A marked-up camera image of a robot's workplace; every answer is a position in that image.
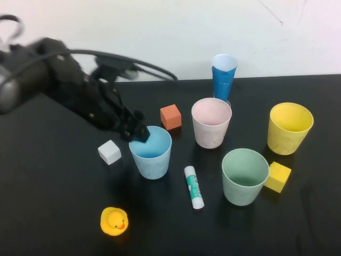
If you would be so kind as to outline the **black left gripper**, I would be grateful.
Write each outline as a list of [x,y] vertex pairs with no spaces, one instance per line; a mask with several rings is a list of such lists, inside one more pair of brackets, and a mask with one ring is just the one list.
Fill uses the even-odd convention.
[[117,131],[124,141],[147,141],[144,114],[125,107],[115,88],[117,77],[125,73],[123,62],[103,57],[95,61],[97,67],[88,75],[72,57],[51,59],[49,97],[94,126]]

